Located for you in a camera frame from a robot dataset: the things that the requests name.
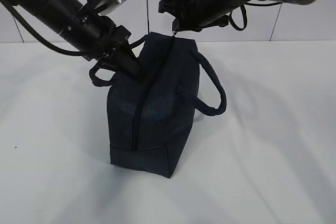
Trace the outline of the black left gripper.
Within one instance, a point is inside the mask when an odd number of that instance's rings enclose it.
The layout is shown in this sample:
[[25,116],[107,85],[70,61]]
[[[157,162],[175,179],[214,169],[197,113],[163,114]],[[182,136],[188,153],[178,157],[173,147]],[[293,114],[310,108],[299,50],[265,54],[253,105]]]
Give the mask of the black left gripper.
[[[113,48],[127,44],[131,32],[124,26],[117,26],[109,17],[100,16],[99,36],[90,46],[94,50],[94,54],[84,56],[88,61],[99,59],[104,54],[111,53]],[[127,48],[117,48],[111,54],[111,63],[116,68],[130,77],[138,77],[141,73],[141,64],[138,62],[132,50]]]

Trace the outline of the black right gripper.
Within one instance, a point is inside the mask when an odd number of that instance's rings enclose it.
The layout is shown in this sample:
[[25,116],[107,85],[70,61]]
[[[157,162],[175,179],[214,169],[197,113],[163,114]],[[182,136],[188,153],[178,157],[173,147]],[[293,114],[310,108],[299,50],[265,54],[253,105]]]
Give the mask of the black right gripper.
[[169,13],[174,32],[200,32],[210,27],[225,27],[228,16],[223,8],[209,0],[160,0],[159,13]]

